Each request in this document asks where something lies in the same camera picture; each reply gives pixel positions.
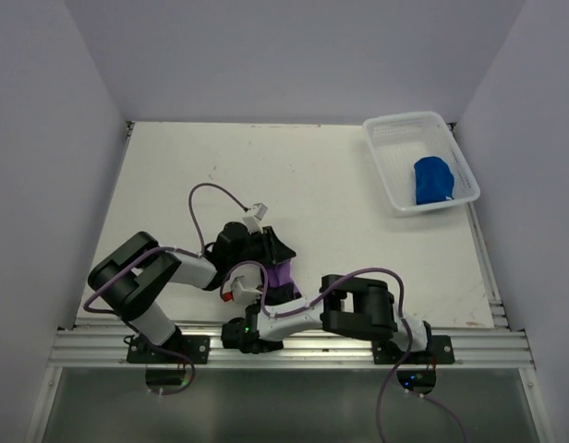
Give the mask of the blue towel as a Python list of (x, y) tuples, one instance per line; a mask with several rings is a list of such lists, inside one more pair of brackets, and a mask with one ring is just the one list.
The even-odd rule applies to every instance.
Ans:
[(424, 157), (414, 164), (416, 203), (439, 203), (454, 198), (454, 176), (448, 164), (436, 156)]

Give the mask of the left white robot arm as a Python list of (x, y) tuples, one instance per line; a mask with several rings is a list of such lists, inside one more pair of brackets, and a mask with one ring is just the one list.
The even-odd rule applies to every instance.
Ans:
[(263, 290), (291, 301), (298, 290), (290, 277), (297, 252), (285, 245), (271, 226), (252, 232), (238, 221), (227, 223), (200, 256), (178, 247), (161, 246), (149, 233), (138, 232), (96, 265), (88, 277), (94, 291), (84, 310), (95, 313), (101, 298), (114, 314), (149, 340), (148, 350), (160, 362), (180, 354), (175, 325), (156, 303), (170, 282), (205, 292), (218, 290), (227, 303), (244, 306), (260, 300)]

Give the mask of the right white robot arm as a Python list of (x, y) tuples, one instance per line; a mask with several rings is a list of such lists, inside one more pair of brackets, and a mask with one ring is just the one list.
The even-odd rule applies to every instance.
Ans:
[(389, 342), (391, 349), (411, 362), (421, 362), (433, 351), (430, 324), (399, 314), (399, 301), (384, 281), (353, 277), (317, 304), (301, 295), (291, 282), (268, 283), (265, 297), (252, 290), (254, 299), (243, 317), (223, 324), (225, 349), (241, 353), (283, 350), (284, 340), (309, 329), (320, 329), (375, 344)]

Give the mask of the purple and grey towel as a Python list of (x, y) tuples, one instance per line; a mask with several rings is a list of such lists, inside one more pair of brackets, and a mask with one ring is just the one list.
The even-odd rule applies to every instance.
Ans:
[(291, 260), (267, 268), (267, 276), (266, 305), (282, 305), (301, 297), (301, 293), (292, 277)]

